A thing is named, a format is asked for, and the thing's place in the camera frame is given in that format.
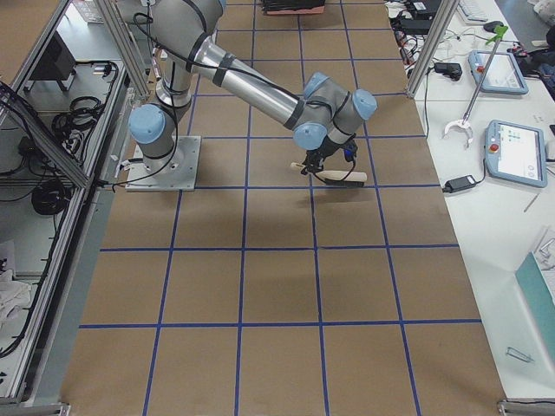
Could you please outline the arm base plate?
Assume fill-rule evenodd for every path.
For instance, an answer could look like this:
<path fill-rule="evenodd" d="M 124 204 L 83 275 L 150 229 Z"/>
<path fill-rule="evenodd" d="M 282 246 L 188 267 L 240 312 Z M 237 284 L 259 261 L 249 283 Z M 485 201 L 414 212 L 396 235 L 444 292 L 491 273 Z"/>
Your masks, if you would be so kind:
<path fill-rule="evenodd" d="M 182 136 L 177 139 L 177 149 L 163 159 L 144 158 L 139 145 L 134 157 L 141 159 L 128 170 L 125 188 L 129 192 L 192 192 L 195 189 L 200 136 Z"/>

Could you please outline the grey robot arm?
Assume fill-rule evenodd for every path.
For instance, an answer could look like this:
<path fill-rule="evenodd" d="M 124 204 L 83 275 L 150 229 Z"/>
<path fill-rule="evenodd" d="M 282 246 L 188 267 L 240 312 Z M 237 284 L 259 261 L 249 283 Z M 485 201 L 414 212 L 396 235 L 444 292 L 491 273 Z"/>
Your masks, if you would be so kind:
<path fill-rule="evenodd" d="M 364 89 L 350 92 L 321 72 L 311 76 L 301 96 L 278 86 L 213 41 L 225 7 L 224 1 L 157 1 L 134 13 L 138 29 L 167 54 L 159 100 L 186 98 L 190 76 L 203 76 L 292 131 L 306 152 L 292 168 L 324 183 L 366 181 L 362 172 L 327 171 L 323 164 L 338 150 L 356 163 L 356 132 L 377 109 L 375 97 Z"/>

